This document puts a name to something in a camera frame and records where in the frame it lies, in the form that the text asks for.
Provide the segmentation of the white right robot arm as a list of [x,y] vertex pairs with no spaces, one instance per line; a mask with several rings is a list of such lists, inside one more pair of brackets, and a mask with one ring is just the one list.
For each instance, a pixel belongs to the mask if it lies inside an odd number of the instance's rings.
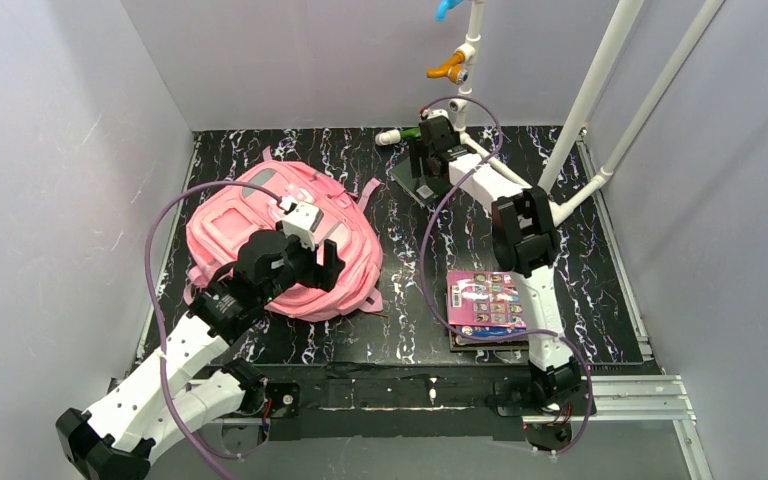
[[469,152],[445,116],[429,117],[418,128],[410,144],[412,174],[447,181],[435,215],[457,191],[490,212],[498,267],[510,275],[529,322],[524,335],[532,395],[542,404],[561,402],[580,387],[582,361],[560,316],[554,273],[560,239],[546,191],[509,180],[491,166],[490,154]]

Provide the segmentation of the dark green notebook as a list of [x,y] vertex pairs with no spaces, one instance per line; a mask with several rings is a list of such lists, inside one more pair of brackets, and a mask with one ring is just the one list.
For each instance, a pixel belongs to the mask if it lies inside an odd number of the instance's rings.
[[392,169],[390,177],[415,201],[436,208],[446,193],[451,189],[449,176],[413,179],[410,173],[409,156],[398,162]]

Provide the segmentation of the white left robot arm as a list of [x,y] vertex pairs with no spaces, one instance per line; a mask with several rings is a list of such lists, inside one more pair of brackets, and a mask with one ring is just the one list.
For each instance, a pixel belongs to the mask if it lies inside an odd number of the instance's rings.
[[171,447],[239,409],[262,376],[244,360],[189,383],[263,319],[267,305],[296,285],[331,291],[345,267],[338,245],[308,246],[283,230],[259,230],[220,267],[161,345],[85,410],[55,422],[67,460],[86,479],[144,479]]

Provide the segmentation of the pink student backpack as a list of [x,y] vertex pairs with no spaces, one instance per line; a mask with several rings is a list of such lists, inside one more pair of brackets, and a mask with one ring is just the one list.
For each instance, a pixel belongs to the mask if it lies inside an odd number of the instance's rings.
[[383,264],[383,250],[365,208],[379,186],[370,180],[355,197],[334,178],[300,161],[275,160],[270,149],[263,159],[239,177],[254,189],[227,186],[202,202],[186,225],[186,243],[194,262],[188,271],[185,300],[207,285],[223,265],[235,260],[239,248],[259,229],[271,228],[283,217],[273,194],[310,203],[323,218],[314,232],[316,241],[337,244],[345,267],[333,290],[323,292],[296,285],[267,305],[267,310],[307,322],[327,321],[355,310],[378,313],[383,309],[376,285]]

